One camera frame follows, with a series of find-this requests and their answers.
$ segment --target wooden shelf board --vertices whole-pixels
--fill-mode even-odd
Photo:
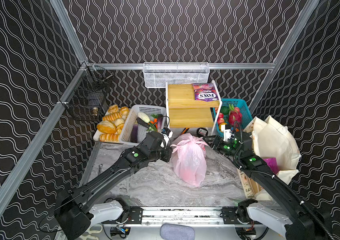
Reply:
[[[169,108],[217,108],[219,100],[205,102],[195,100],[194,89],[191,84],[168,85]]]
[[[170,127],[212,127],[210,108],[169,108]]]

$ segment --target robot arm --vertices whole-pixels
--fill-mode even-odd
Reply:
[[[280,180],[267,163],[252,151],[253,140],[249,133],[236,132],[226,141],[220,136],[204,137],[204,140],[266,189],[288,215],[286,217],[263,207],[254,199],[247,199],[238,204],[237,215],[241,222],[258,221],[286,239],[332,239],[328,230],[331,229],[330,213],[315,209]]]
[[[91,225],[120,217],[125,206],[116,200],[94,205],[115,185],[147,167],[149,162],[159,159],[169,162],[172,149],[167,142],[172,132],[167,128],[162,132],[164,134],[149,132],[142,143],[126,149],[109,169],[95,179],[74,191],[63,190],[57,195],[54,217],[69,240],[81,236]]]

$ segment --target red apple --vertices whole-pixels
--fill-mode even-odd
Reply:
[[[225,120],[223,118],[218,118],[217,120],[218,125],[221,124],[222,122],[225,122]]]

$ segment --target bread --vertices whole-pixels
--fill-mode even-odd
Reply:
[[[118,111],[119,111],[118,105],[116,105],[116,104],[112,105],[111,107],[108,108],[107,111],[108,111],[110,114],[111,114],[111,113],[116,113],[116,112],[118,112]]]
[[[98,125],[96,126],[96,128],[103,133],[116,133],[116,126],[114,123],[110,122],[110,121],[102,121],[100,123],[98,123]]]
[[[124,126],[124,123],[121,123],[116,127],[116,133],[117,134],[121,134],[123,126]]]
[[[129,109],[128,109],[128,107],[121,107],[120,109],[119,109],[119,112],[120,113],[122,113],[122,115],[128,115],[128,113],[129,113]]]
[[[99,141],[101,142],[119,142],[119,135],[118,134],[101,134],[99,136]]]
[[[117,119],[115,119],[115,121],[113,121],[113,123],[115,124],[115,126],[118,126],[119,124],[124,123],[124,119],[123,118],[117,118]]]
[[[110,122],[115,121],[117,118],[121,118],[122,114],[120,112],[117,113],[111,113],[109,115],[106,115],[102,118],[103,121],[108,120]]]

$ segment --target black wallpaper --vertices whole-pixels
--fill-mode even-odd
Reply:
[[[105,70],[91,67],[94,76],[104,76]],[[240,98],[249,105],[267,70],[211,70],[209,82],[215,80],[221,98]],[[141,70],[118,70],[106,96],[108,104],[128,106],[135,104],[165,107],[164,88],[146,88]]]
[[[78,67],[49,1],[0,1],[0,186]]]
[[[63,0],[90,62],[273,62],[306,0]]]
[[[2,239],[54,239],[55,233],[37,231],[42,221],[44,231],[57,230],[50,214],[59,191],[79,186],[91,155],[94,124],[76,122],[64,112],[17,193],[0,219]]]
[[[291,185],[331,212],[340,239],[340,1],[320,1],[256,115],[289,128],[302,155]]]

